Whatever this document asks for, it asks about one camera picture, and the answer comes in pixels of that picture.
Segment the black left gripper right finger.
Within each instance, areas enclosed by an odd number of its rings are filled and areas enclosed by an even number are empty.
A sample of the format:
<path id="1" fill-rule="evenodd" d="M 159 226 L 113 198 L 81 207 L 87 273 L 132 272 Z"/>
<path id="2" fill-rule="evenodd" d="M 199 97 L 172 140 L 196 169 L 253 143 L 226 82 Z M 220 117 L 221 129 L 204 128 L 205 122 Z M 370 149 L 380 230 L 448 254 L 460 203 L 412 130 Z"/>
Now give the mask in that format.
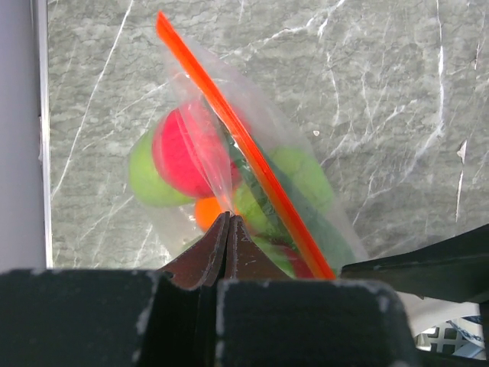
<path id="1" fill-rule="evenodd" d="M 294 277 L 292 265 L 278 245 L 251 236 L 240 216 L 232 216 L 226 243 L 225 278 L 283 280 Z"/>

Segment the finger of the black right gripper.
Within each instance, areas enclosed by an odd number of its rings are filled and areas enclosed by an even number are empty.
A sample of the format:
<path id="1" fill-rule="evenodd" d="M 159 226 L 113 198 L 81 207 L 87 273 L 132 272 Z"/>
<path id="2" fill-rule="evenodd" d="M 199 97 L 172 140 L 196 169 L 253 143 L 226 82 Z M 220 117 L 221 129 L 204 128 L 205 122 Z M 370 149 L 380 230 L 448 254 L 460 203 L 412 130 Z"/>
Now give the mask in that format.
<path id="1" fill-rule="evenodd" d="M 416 251 L 346 265 L 341 277 L 383 281 L 421 297 L 487 302 L 488 225 Z"/>

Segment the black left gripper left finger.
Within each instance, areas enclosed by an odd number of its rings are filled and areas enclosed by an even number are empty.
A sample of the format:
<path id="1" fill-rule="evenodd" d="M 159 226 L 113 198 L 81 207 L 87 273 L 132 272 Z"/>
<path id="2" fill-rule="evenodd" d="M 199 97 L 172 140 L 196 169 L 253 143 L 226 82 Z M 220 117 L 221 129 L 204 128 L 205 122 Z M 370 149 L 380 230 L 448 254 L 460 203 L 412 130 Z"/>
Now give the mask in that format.
<path id="1" fill-rule="evenodd" d="M 201 239 L 164 265 L 160 272 L 185 291 L 193 291 L 204 284 L 213 285 L 222 268 L 230 219 L 229 212 L 219 214 Z"/>

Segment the orange fake tangerine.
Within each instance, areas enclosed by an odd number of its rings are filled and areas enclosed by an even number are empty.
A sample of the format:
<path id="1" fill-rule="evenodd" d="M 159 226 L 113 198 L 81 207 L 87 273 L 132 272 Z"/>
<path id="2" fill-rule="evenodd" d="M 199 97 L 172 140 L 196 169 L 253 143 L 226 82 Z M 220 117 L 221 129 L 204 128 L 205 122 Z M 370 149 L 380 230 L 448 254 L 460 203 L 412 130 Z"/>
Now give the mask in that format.
<path id="1" fill-rule="evenodd" d="M 235 208 L 233 206 L 222 207 L 218 197 L 215 196 L 200 198 L 195 204 L 196 224 L 203 232 L 206 232 L 216 218 L 226 211 L 234 212 Z"/>

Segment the green fake chili pepper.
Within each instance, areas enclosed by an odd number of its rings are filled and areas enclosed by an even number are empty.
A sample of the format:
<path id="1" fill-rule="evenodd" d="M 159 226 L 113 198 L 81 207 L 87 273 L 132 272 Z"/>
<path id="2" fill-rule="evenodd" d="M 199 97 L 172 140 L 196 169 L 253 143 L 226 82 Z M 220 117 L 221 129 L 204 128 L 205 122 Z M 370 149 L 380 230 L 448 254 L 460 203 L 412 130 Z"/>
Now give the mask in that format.
<path id="1" fill-rule="evenodd" d="M 226 138 L 226 143 L 243 177 L 243 184 L 234 194 L 236 210 L 258 234 L 268 239 L 283 239 L 296 249 L 289 231 L 254 176 L 245 156 L 230 137 Z M 332 258 L 338 253 L 336 246 L 342 243 L 342 237 L 325 218 L 334 194 L 319 163 L 309 152 L 293 145 L 278 145 L 266 151 L 264 156 L 322 253 Z"/>

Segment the green fake apple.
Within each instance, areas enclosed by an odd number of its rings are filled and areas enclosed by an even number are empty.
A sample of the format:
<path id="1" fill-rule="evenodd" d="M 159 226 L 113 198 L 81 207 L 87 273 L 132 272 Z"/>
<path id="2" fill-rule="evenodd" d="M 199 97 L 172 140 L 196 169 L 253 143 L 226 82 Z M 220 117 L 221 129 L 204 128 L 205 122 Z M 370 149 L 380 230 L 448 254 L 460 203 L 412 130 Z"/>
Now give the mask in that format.
<path id="1" fill-rule="evenodd" d="M 152 207 L 182 206 L 194 199 L 174 189 L 159 175 L 152 156 L 154 130 L 145 132 L 133 145 L 128 159 L 128 184 L 134 196 Z"/>

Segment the pink red fake peach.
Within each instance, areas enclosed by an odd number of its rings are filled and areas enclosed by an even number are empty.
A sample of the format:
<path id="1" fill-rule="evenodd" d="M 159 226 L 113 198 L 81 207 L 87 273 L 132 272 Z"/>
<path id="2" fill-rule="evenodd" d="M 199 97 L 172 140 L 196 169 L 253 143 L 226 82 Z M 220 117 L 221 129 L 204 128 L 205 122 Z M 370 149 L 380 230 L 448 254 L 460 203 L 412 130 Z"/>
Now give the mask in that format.
<path id="1" fill-rule="evenodd" d="M 203 102 L 194 99 L 172 110 L 156 127 L 152 155 L 157 172 L 187 196 L 213 196 L 219 184 L 233 188 L 241 182 L 216 122 Z"/>

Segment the clear orange zip top bag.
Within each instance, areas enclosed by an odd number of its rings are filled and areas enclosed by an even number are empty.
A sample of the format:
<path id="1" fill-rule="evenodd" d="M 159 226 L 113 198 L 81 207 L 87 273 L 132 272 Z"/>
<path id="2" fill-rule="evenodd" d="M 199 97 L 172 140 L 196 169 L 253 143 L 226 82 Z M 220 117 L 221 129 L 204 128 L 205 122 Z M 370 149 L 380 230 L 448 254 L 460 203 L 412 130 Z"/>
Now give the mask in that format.
<path id="1" fill-rule="evenodd" d="M 217 118 L 215 129 L 228 149 L 231 160 L 226 138 L 230 137 L 236 143 L 300 251 L 298 256 L 293 255 L 290 249 L 285 251 L 287 258 L 293 260 L 294 278 L 337 276 L 340 272 L 335 274 L 329 266 L 312 233 L 264 156 L 266 151 L 278 145 L 293 145 L 309 152 L 319 163 L 307 137 L 257 85 L 193 39 L 180 35 L 163 12 L 157 14 L 156 32 L 163 44 L 164 72 L 173 90 L 174 103 L 171 111 L 185 102 L 198 99 Z M 155 132 L 159 122 L 148 130 L 153 129 Z M 320 163 L 319 165 L 325 174 L 324 167 Z M 213 196 L 218 197 L 222 207 L 235 208 L 234 193 L 239 184 L 231 188 L 221 183 Z M 368 256 L 366 249 L 333 188 L 332 191 L 335 201 L 330 215 L 348 220 L 346 235 L 356 255 L 356 260 L 352 263 L 363 261 Z M 167 243 L 167 250 L 173 256 L 182 254 L 210 229 L 203 232 L 196 224 L 195 204 L 200 198 L 191 197 L 194 199 L 192 203 L 169 207 L 147 206 L 135 197 L 152 215 L 153 224 L 161 232 L 175 227 L 182 233 L 182 239 Z M 243 219 L 236 213 L 236 208 L 234 212 L 226 212 Z M 245 221 L 244 224 L 253 236 Z"/>

